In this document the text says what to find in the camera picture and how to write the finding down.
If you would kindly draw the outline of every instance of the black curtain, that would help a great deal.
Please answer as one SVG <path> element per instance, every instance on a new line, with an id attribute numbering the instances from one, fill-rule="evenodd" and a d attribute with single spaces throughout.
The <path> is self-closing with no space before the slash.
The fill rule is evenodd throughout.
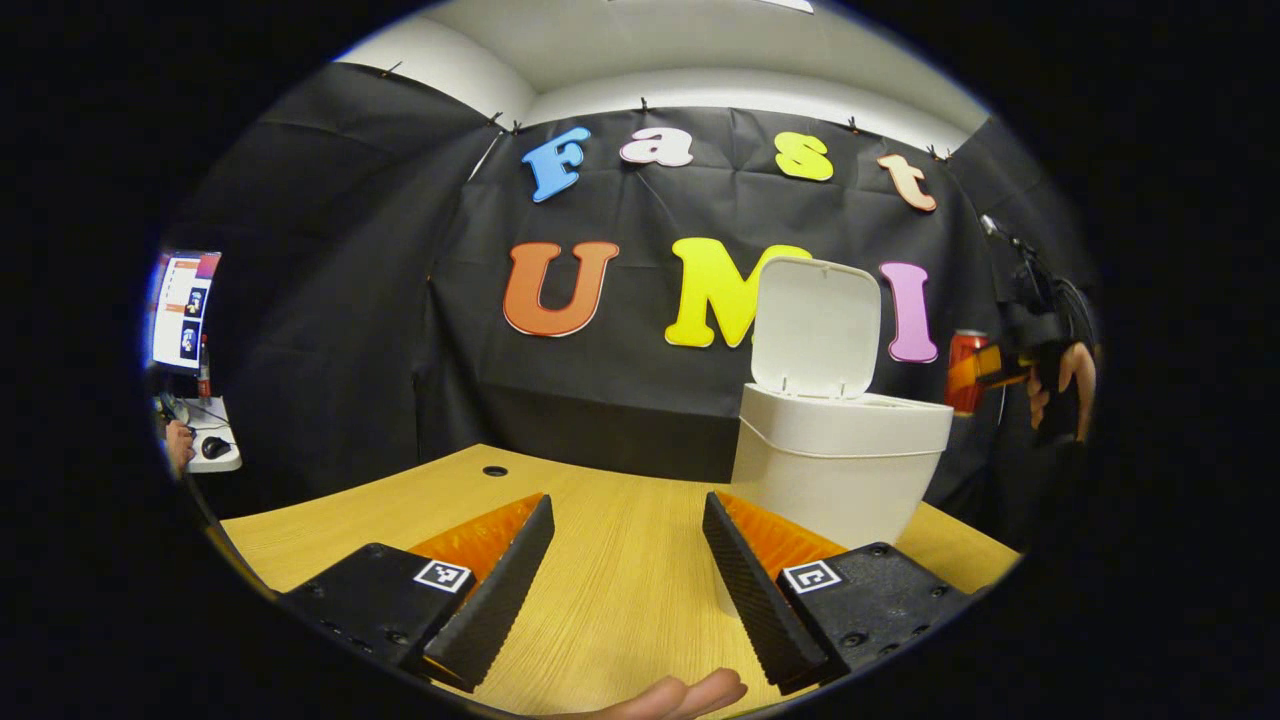
<path id="1" fill-rule="evenodd" d="M 426 269 L 499 132 L 421 83 L 332 63 L 248 127 L 180 209 L 165 245 L 224 254 L 206 328 L 244 462 L 200 477 L 220 515 L 417 464 Z"/>
<path id="2" fill-rule="evenodd" d="M 575 127 L 590 132 L 580 143 L 584 160 L 572 168 L 580 178 L 535 204 L 534 174 L 521 159 Z M 694 160 L 662 167 L 620 158 L 631 133 L 655 127 L 690 133 Z M 818 137 L 833 177 L 814 182 L 783 174 L 774 160 L 781 132 Z M 920 184 L 937 201 L 934 211 L 916 210 L 899 195 L 877 164 L 890 154 L 924 173 Z M 421 368 L 420 429 L 429 455 L 493 442 L 576 465 L 727 482 L 742 383 L 751 382 L 751 345 L 744 340 L 730 347 L 710 311 L 707 322 L 717 337 L 709 347 L 666 342 L 684 273 L 672 243 L 685 237 L 722 242 L 742 277 L 772 245 L 799 246 L 876 277 L 888 261 L 924 268 L 938 357 L 919 364 L 890 356 L 896 316 L 881 278 L 879 356 L 869 392 L 942 402 L 954 331 L 1000 331 L 991 263 L 972 204 L 946 164 L 928 152 L 780 113 L 705 108 L 566 118 L 504 135 L 463 187 L 426 309 L 429 327 L 456 351 Z M 503 293 L 512 247 L 561 247 L 541 287 L 543 304 L 558 309 L 570 301 L 579 273 L 572 250 L 589 241 L 620 247 L 591 322 L 567 337 L 511 327 Z M 982 478 L 998 411 L 998 404 L 987 404 L 972 418 L 956 418 L 929 502 L 975 518 L 966 480 Z"/>
<path id="3" fill-rule="evenodd" d="M 991 215 L 1033 247 L 1048 270 L 1080 288 L 1101 316 L 1101 272 L 1085 252 L 1078 210 L 1005 123 L 989 118 L 948 158 L 947 167 L 975 214 Z M 989 250 L 997 299 L 1011 302 L 1015 256 L 1000 243 Z M 1024 548 L 1034 530 L 1037 503 L 1055 489 L 1047 487 L 1056 477 L 1053 457 L 1030 447 L 1025 386 L 989 391 L 983 402 L 1001 404 L 1004 419 L 980 479 L 966 488 L 966 515 L 988 534 Z"/>
<path id="4" fill-rule="evenodd" d="M 579 181 L 534 202 L 534 173 L 521 159 L 575 127 L 590 132 L 571 168 Z M 690 133 L 692 161 L 620 156 L 632 133 L 657 127 Z M 819 138 L 832 177 L 785 174 L 774 159 L 782 132 Z M 243 133 L 165 237 L 224 252 L 207 332 L 215 392 L 227 398 L 244 465 L 200 478 L 202 489 L 216 512 L 236 516 L 477 442 L 727 482 L 751 380 L 750 333 L 730 347 L 708 307 L 709 347 L 664 340 L 685 272 L 672 245 L 686 237 L 722 243 L 741 277 L 774 245 L 872 273 L 882 316 L 869 392 L 942 402 L 954 332 L 1001 333 L 1001 269 L 977 214 L 1019 231 L 1039 219 L 1028 232 L 1069 227 L 1065 205 L 1014 150 L 992 123 L 941 161 L 835 123 L 719 108 L 602 113 L 511 135 L 417 82 L 330 64 Z M 877 163 L 891 154 L 923 173 L 936 210 L 899 193 Z M 1084 268 L 1076 237 L 1039 236 L 1055 265 Z M 503 314 L 512 249 L 561 249 L 540 297 L 558 309 L 573 295 L 573 247 L 591 241 L 620 250 L 590 323 L 566 337 L 512 327 Z M 897 318 L 882 263 L 928 273 L 933 361 L 890 355 Z M 1018 388 L 988 395 L 977 414 L 955 418 L 925 500 L 1016 543 L 1039 492 L 1021 470 L 1032 462 L 1025 397 Z"/>

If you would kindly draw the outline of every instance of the open lid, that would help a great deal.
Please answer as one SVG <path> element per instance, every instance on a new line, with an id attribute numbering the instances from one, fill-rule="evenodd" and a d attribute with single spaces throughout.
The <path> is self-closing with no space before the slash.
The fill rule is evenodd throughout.
<path id="1" fill-rule="evenodd" d="M 774 392 L 858 397 L 876 373 L 881 288 L 826 260 L 778 256 L 760 268 L 751 377 Z"/>

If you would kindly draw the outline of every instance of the red can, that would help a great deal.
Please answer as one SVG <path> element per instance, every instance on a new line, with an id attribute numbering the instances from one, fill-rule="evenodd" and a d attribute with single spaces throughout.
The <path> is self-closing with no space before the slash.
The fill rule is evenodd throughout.
<path id="1" fill-rule="evenodd" d="M 209 405 L 212 388 L 209 387 L 209 336 L 200 336 L 200 374 L 196 375 L 196 393 L 200 400 Z"/>
<path id="2" fill-rule="evenodd" d="M 955 407 L 957 415 L 972 415 L 982 400 L 982 386 L 977 383 L 974 370 L 956 372 L 965 360 L 973 357 L 978 348 L 989 341 L 987 333 L 979 331 L 956 331 L 951 338 L 951 357 L 947 360 L 947 389 L 943 402 Z"/>

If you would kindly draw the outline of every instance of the pink letter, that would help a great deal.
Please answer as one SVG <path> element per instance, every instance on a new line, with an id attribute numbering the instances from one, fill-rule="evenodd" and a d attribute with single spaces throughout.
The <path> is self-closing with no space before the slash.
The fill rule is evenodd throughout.
<path id="1" fill-rule="evenodd" d="M 924 268 L 906 263 L 884 263 L 881 274 L 888 279 L 897 318 L 897 337 L 888 343 L 888 354 L 899 363 L 933 363 L 938 348 L 929 340 L 929 318 L 924 314 Z"/>

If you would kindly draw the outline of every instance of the foam letter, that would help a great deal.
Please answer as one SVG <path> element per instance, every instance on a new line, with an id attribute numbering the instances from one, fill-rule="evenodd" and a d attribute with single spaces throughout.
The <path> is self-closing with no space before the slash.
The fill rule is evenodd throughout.
<path id="1" fill-rule="evenodd" d="M 742 279 L 724 245 L 709 237 L 677 240 L 671 251 L 685 263 L 680 287 L 680 314 L 664 337 L 671 345 L 708 347 L 716 332 L 707 325 L 707 304 L 710 302 L 721 333 L 730 347 L 737 347 L 755 319 L 755 301 L 760 291 L 760 265 L 771 258 L 813 258 L 808 250 L 791 245 L 772 245 L 760 255 L 751 275 Z"/>
<path id="2" fill-rule="evenodd" d="M 938 348 L 929 340 L 929 318 L 924 313 L 924 268 L 906 263 L 884 263 L 881 274 L 888 278 L 897 318 L 897 337 L 888 343 L 890 357 L 899 363 L 933 363 Z"/>
<path id="3" fill-rule="evenodd" d="M 676 128 L 645 128 L 631 135 L 636 142 L 628 142 L 618 150 L 627 163 L 653 163 L 668 168 L 678 168 L 694 161 L 689 149 L 694 136 Z"/>
<path id="4" fill-rule="evenodd" d="M 581 260 L 573 299 L 559 310 L 543 307 L 543 279 L 547 266 L 561 254 L 552 242 L 525 242 L 511 249 L 511 279 L 507 296 L 502 301 L 502 314 L 511 327 L 525 334 L 563 337 L 586 327 L 595 316 L 604 287 L 604 266 L 618 254 L 612 242 L 580 242 L 573 246 L 573 256 Z"/>
<path id="5" fill-rule="evenodd" d="M 589 137 L 591 137 L 591 131 L 576 127 L 534 147 L 520 159 L 521 163 L 529 163 L 529 167 L 534 169 L 534 182 L 538 183 L 538 190 L 534 191 L 534 202 L 541 202 L 577 182 L 577 173 L 566 170 L 564 165 L 576 168 L 582 164 L 582 146 L 576 141 Z"/>
<path id="6" fill-rule="evenodd" d="M 888 177 L 893 178 L 893 187 L 897 188 L 897 193 L 902 196 L 902 200 L 906 200 L 908 205 L 925 213 L 932 213 L 937 209 L 937 201 L 932 196 L 920 192 L 919 181 L 924 179 L 924 173 L 919 168 L 908 165 L 906 158 L 901 155 L 886 155 L 876 161 L 879 167 L 888 170 Z"/>
<path id="7" fill-rule="evenodd" d="M 836 169 L 827 159 L 827 146 L 812 135 L 780 132 L 773 138 L 778 154 L 773 159 L 783 173 L 806 179 L 828 181 Z"/>

